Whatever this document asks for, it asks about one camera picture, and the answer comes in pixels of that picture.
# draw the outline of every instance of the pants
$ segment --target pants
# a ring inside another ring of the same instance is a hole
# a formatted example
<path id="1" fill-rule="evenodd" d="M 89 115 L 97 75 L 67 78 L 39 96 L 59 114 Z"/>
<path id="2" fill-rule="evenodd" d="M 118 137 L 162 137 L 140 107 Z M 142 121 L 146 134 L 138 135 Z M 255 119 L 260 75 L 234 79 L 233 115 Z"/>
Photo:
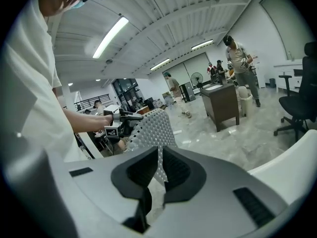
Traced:
<path id="1" fill-rule="evenodd" d="M 239 86 L 245 86 L 246 84 L 248 84 L 253 97 L 258 100 L 259 93 L 256 86 L 256 76 L 252 73 L 252 71 L 247 70 L 243 73 L 234 73 L 234 75 L 238 81 Z"/>
<path id="2" fill-rule="evenodd" d="M 185 102 L 183 102 L 182 97 L 175 97 L 175 101 L 177 103 L 177 106 L 182 109 L 183 113 L 189 112 L 185 107 Z"/>

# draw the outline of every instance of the fluorescent light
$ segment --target fluorescent light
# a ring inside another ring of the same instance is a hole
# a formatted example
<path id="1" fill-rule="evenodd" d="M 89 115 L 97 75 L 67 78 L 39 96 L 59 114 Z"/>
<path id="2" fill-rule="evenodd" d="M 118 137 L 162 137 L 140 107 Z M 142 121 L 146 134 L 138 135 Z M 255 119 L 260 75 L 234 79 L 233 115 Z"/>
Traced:
<path id="1" fill-rule="evenodd" d="M 129 22 L 125 17 L 121 17 L 118 22 L 111 28 L 111 30 L 104 37 L 103 41 L 98 46 L 93 58 L 99 58 L 104 52 L 111 40 L 117 35 L 117 33 Z"/>
<path id="2" fill-rule="evenodd" d="M 193 47 L 192 47 L 192 50 L 198 49 L 198 48 L 200 48 L 201 46 L 207 45 L 207 44 L 209 44 L 209 43 L 211 43 L 211 42 L 213 42 L 213 40 L 200 43 L 200 44 L 198 44 L 198 45 L 196 45 L 196 46 L 193 46 Z"/>
<path id="3" fill-rule="evenodd" d="M 155 65 L 155 66 L 154 66 L 153 68 L 151 68 L 150 70 L 154 70 L 154 69 L 160 67 L 161 65 L 163 65 L 164 63 L 167 63 L 168 61 L 169 61 L 169 58 L 166 59 L 166 60 L 164 60 L 163 62 L 160 62 L 158 65 Z"/>

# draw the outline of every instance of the white mesh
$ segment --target white mesh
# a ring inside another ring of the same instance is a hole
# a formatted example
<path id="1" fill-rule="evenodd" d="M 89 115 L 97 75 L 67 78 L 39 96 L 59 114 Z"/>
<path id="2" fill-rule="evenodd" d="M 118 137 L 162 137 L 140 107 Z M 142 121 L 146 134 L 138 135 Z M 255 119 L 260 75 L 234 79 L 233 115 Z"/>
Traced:
<path id="1" fill-rule="evenodd" d="M 134 127 L 127 150 L 133 151 L 140 147 L 158 146 L 158 169 L 154 178 L 162 185 L 167 181 L 162 162 L 163 146 L 177 147 L 167 113 L 162 109 L 154 109 L 143 115 L 143 119 Z"/>

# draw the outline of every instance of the standing fan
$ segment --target standing fan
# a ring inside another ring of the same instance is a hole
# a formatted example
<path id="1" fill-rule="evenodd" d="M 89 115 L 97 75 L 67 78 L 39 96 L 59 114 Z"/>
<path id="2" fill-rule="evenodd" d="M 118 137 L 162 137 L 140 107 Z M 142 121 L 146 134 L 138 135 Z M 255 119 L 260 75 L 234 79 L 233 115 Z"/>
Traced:
<path id="1" fill-rule="evenodd" d="M 203 76 L 199 72 L 193 73 L 193 75 L 190 77 L 190 80 L 192 81 L 193 85 L 196 85 L 199 89 L 202 89 Z"/>

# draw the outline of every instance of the brown cabinet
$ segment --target brown cabinet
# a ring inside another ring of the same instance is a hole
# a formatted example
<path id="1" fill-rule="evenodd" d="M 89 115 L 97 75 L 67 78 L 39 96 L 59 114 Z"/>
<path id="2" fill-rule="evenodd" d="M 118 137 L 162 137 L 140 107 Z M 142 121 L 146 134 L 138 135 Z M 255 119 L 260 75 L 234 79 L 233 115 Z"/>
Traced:
<path id="1" fill-rule="evenodd" d="M 200 90 L 207 115 L 216 125 L 217 132 L 220 131 L 220 123 L 224 120 L 236 117 L 239 125 L 239 108 L 237 94 L 234 84 L 224 84 L 216 89 Z"/>

